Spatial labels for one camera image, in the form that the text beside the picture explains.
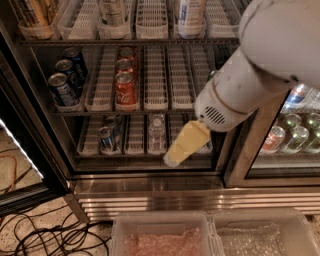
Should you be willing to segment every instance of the can lid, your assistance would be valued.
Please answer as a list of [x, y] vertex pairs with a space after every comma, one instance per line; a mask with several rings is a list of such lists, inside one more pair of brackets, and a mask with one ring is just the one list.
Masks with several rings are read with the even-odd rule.
[[134, 55], [134, 51], [131, 47], [122, 47], [119, 51], [121, 57], [130, 57]]
[[56, 73], [49, 77], [48, 83], [51, 86], [58, 87], [65, 84], [68, 80], [68, 77], [62, 73]]
[[100, 138], [108, 138], [112, 135], [112, 129], [110, 127], [101, 127], [99, 129], [99, 136]]
[[64, 50], [63, 52], [63, 56], [68, 57], [68, 58], [72, 58], [75, 57], [79, 54], [79, 50], [77, 48], [67, 48]]
[[56, 63], [56, 70], [58, 70], [58, 71], [67, 71], [70, 68], [72, 68], [72, 66], [73, 66], [73, 63], [72, 63], [71, 60], [63, 59], [63, 60], [59, 60]]
[[115, 81], [119, 84], [130, 83], [132, 79], [133, 75], [130, 72], [120, 72], [115, 76]]

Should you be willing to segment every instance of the led light strip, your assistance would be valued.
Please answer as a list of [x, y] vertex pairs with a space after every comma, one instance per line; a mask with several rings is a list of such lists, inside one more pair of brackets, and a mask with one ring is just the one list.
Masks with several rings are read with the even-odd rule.
[[26, 157], [28, 162], [31, 164], [32, 168], [38, 173], [38, 175], [43, 179], [43, 175], [40, 173], [38, 168], [34, 165], [32, 160], [28, 157], [27, 153], [23, 150], [23, 148], [20, 146], [19, 142], [14, 138], [13, 134], [9, 131], [5, 123], [0, 119], [0, 126], [6, 131], [7, 135], [12, 138], [13, 143], [17, 145], [17, 147], [20, 149], [20, 152]]

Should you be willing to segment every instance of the beverage can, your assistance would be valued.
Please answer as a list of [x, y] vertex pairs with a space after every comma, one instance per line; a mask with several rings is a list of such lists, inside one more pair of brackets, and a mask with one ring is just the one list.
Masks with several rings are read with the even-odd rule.
[[101, 142], [101, 149], [105, 151], [116, 151], [117, 146], [113, 131], [110, 127], [104, 126], [99, 129], [99, 138]]
[[125, 0], [99, 0], [102, 23], [110, 27], [118, 27], [128, 21]]
[[302, 122], [302, 118], [295, 113], [289, 113], [281, 116], [278, 126], [281, 126], [285, 131], [288, 131]]
[[78, 83], [80, 85], [84, 85], [88, 75], [88, 69], [81, 51], [73, 47], [67, 48], [63, 52], [63, 57], [72, 61], [74, 72], [78, 78]]
[[176, 0], [175, 24], [181, 38], [193, 39], [200, 35], [206, 0]]
[[304, 151], [316, 154], [320, 152], [320, 126], [311, 131], [310, 137], [304, 143]]
[[296, 109], [305, 106], [304, 99], [310, 93], [311, 88], [305, 84], [299, 84], [293, 87], [288, 98], [285, 101], [284, 109]]
[[313, 89], [306, 99], [307, 109], [320, 109], [320, 91]]
[[303, 126], [292, 128], [283, 141], [281, 151], [287, 154], [294, 154], [302, 149], [302, 145], [309, 137], [309, 131]]
[[284, 140], [285, 135], [286, 132], [283, 128], [280, 126], [273, 126], [262, 145], [261, 152], [270, 154], [276, 152]]
[[55, 69], [59, 73], [63, 73], [68, 77], [68, 82], [72, 85], [77, 97], [80, 97], [83, 90], [83, 85], [78, 83], [78, 78], [73, 70], [73, 63], [71, 60], [63, 59], [56, 63]]
[[133, 74], [130, 72], [120, 72], [115, 76], [116, 102], [119, 105], [135, 105], [136, 96], [134, 89]]
[[320, 114], [310, 113], [305, 116], [305, 127], [310, 129], [317, 129], [320, 126]]
[[62, 73], [53, 74], [48, 79], [49, 88], [58, 106], [70, 107], [79, 104], [79, 99], [67, 80], [67, 76]]

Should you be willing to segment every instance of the refrigerator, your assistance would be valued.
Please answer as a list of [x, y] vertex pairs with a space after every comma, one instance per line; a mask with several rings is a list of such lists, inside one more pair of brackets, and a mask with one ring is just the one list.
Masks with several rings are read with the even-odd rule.
[[[158, 210], [294, 207], [305, 214], [319, 213], [319, 154], [299, 153], [299, 158], [260, 154], [287, 94], [268, 102], [233, 130], [211, 132], [210, 143], [180, 166], [169, 168], [163, 161], [182, 126], [195, 119], [193, 102], [208, 75], [221, 68], [238, 47], [232, 30], [236, 26], [230, 26], [223, 36], [206, 33], [202, 38], [181, 39], [172, 26], [168, 4], [169, 25], [163, 38], [141, 38], [138, 19], [132, 18], [128, 38], [101, 39], [101, 31], [95, 31], [100, 19], [94, 5], [93, 14], [98, 18], [93, 39], [87, 39], [87, 34], [77, 37], [67, 29], [60, 30], [58, 38], [25, 39], [17, 33], [21, 21], [11, 3], [4, 1], [0, 10], [4, 104], [0, 118], [17, 141], [20, 138], [19, 144], [42, 182], [1, 195], [1, 209], [9, 209], [1, 215], [59, 196], [64, 196], [82, 222], [111, 220], [120, 212]], [[249, 1], [232, 3], [239, 21]], [[132, 17], [137, 16], [138, 12], [132, 11]], [[88, 75], [80, 109], [64, 111], [56, 105], [48, 79], [70, 47], [82, 51]], [[121, 47], [133, 47], [139, 56], [137, 102], [130, 112], [119, 109], [113, 89], [114, 63]], [[102, 89], [97, 89], [99, 79]], [[164, 116], [161, 150], [150, 144], [152, 115]], [[99, 129], [110, 116], [121, 121], [115, 154], [105, 152], [99, 137]], [[23, 143], [27, 138], [33, 147]]]

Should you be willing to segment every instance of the metal base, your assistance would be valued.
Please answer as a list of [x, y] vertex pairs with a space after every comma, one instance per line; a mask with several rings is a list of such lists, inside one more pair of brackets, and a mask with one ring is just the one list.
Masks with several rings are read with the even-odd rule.
[[120, 212], [291, 207], [320, 214], [320, 187], [225, 188], [219, 177], [82, 180], [74, 200], [88, 222], [113, 220]]

